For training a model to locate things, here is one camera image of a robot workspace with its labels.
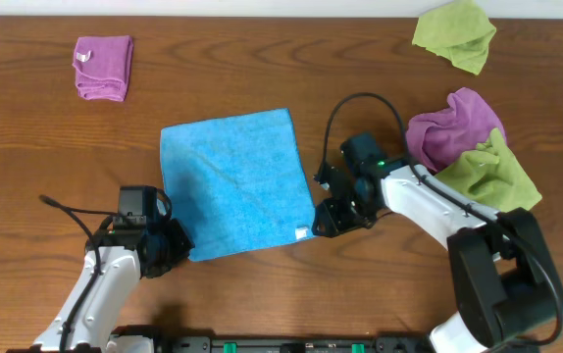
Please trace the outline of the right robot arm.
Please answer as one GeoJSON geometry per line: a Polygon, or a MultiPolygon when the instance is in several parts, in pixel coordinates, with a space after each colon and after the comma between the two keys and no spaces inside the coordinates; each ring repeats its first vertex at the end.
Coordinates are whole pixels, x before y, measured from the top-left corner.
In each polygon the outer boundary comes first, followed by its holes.
{"type": "Polygon", "coordinates": [[[330,192],[313,231],[336,237],[370,228],[381,210],[412,221],[449,256],[457,311],[428,335],[433,352],[505,352],[554,342],[563,328],[563,285],[534,215],[465,198],[425,167],[369,155],[349,173],[322,163],[330,192]]]}

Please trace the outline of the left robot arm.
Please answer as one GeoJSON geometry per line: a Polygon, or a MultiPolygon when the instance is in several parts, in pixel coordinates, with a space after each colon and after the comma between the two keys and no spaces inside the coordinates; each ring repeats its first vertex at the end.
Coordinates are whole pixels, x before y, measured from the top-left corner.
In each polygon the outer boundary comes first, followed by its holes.
{"type": "Polygon", "coordinates": [[[160,277],[189,256],[193,244],[176,219],[106,218],[87,246],[83,269],[62,309],[27,352],[166,352],[171,343],[149,327],[117,327],[144,277],[160,277]]]}

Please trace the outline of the blue microfiber cloth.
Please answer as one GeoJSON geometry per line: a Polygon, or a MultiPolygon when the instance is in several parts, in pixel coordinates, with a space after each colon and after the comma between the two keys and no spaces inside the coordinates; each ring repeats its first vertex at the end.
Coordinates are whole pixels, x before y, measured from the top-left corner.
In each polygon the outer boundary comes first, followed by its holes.
{"type": "Polygon", "coordinates": [[[287,109],[168,126],[160,163],[173,216],[203,262],[313,238],[315,206],[287,109]]]}

